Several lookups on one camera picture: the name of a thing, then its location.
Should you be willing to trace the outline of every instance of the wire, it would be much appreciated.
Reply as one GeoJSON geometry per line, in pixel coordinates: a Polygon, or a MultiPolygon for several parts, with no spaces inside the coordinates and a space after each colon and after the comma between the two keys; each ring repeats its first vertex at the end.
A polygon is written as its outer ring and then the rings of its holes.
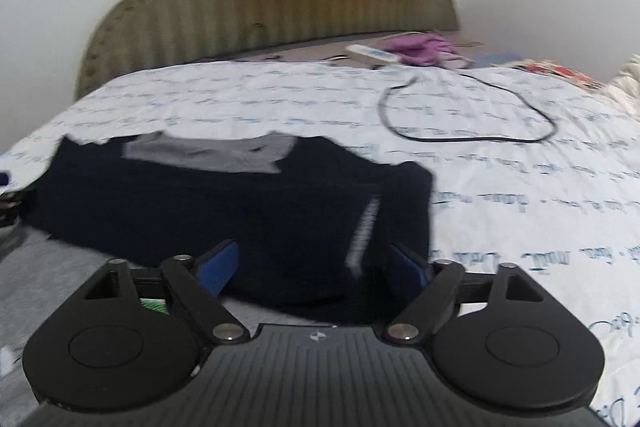
{"type": "Polygon", "coordinates": [[[459,136],[459,137],[451,137],[451,138],[419,138],[419,137],[408,136],[406,134],[403,134],[400,131],[398,131],[398,129],[396,129],[389,122],[389,119],[386,117],[386,102],[387,102],[387,100],[389,99],[389,97],[391,96],[391,94],[393,92],[396,92],[396,91],[399,91],[401,89],[406,89],[407,87],[413,86],[418,81],[418,77],[417,76],[412,77],[412,79],[409,80],[409,82],[407,82],[406,84],[402,84],[402,86],[389,87],[382,94],[382,96],[380,97],[380,100],[378,101],[378,115],[380,116],[380,121],[382,122],[382,125],[384,125],[388,131],[390,131],[391,133],[395,134],[396,136],[404,138],[405,140],[411,140],[411,141],[414,141],[414,142],[422,142],[422,143],[482,142],[482,141],[513,142],[513,143],[540,143],[540,142],[543,142],[543,141],[546,141],[546,140],[550,139],[554,134],[556,134],[556,132],[558,132],[558,124],[555,121],[553,121],[551,117],[547,116],[544,112],[539,110],[537,107],[533,107],[519,93],[517,93],[515,91],[512,91],[510,89],[507,89],[506,87],[495,86],[494,84],[490,84],[488,82],[485,82],[484,80],[480,80],[479,78],[477,78],[477,77],[475,77],[475,76],[473,76],[471,74],[460,73],[460,72],[458,72],[458,74],[460,76],[466,76],[468,78],[472,78],[472,79],[480,82],[481,84],[484,84],[485,86],[495,87],[495,89],[500,89],[500,90],[503,90],[503,91],[510,92],[511,94],[514,94],[524,105],[526,105],[531,110],[535,111],[540,116],[542,116],[542,118],[544,118],[546,121],[548,121],[548,123],[550,123],[551,127],[552,127],[551,131],[546,133],[545,136],[542,136],[540,138],[535,138],[535,139],[511,138],[511,137],[507,137],[507,136],[459,136]]]}

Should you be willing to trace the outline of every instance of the metal screw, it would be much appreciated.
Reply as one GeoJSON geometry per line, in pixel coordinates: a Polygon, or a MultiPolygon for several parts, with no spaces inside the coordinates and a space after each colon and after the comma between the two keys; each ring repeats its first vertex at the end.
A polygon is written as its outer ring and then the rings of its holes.
{"type": "Polygon", "coordinates": [[[394,324],[389,326],[386,333],[393,339],[397,339],[399,341],[410,341],[418,336],[420,330],[411,324],[394,324]]]}
{"type": "Polygon", "coordinates": [[[237,324],[222,323],[213,328],[213,336],[221,341],[234,341],[243,333],[244,330],[237,324]]]}

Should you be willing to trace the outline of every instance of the purple towel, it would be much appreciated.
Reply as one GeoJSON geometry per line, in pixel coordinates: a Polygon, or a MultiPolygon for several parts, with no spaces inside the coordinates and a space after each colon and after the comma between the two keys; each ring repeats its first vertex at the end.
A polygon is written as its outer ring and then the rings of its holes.
{"type": "Polygon", "coordinates": [[[456,53],[451,42],[432,33],[402,35],[390,39],[383,46],[384,51],[395,53],[410,66],[439,66],[441,53],[456,53]]]}

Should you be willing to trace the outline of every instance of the white bed sheet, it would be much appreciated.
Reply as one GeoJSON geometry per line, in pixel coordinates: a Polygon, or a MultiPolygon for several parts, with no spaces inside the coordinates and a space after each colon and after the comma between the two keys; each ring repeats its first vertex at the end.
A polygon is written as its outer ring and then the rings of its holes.
{"type": "Polygon", "coordinates": [[[593,407],[612,425],[640,419],[640,123],[561,80],[474,70],[551,114],[543,144],[420,144],[393,136],[376,105],[385,88],[393,124],[416,136],[536,137],[548,123],[513,95],[451,71],[370,71],[327,64],[217,62],[112,80],[0,156],[21,188],[46,169],[63,134],[79,140],[165,130],[230,139],[270,130],[335,139],[371,160],[420,162],[436,175],[434,256],[473,271],[526,269],[606,350],[593,407]]]}

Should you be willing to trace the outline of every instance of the gray cloth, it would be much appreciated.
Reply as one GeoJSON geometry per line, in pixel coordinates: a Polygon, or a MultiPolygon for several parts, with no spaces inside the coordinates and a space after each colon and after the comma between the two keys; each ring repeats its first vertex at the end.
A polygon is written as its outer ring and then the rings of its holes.
{"type": "Polygon", "coordinates": [[[278,173],[274,162],[289,154],[295,142],[295,136],[279,132],[244,140],[202,140],[160,131],[128,142],[122,156],[202,171],[278,173]]]}
{"type": "MultiPolygon", "coordinates": [[[[0,359],[13,355],[14,365],[0,376],[0,426],[14,427],[38,406],[24,376],[20,354],[31,334],[108,257],[72,247],[24,228],[24,242],[0,258],[0,359]]],[[[304,325],[312,322],[275,313],[233,299],[223,301],[255,333],[259,323],[304,325]]]]}

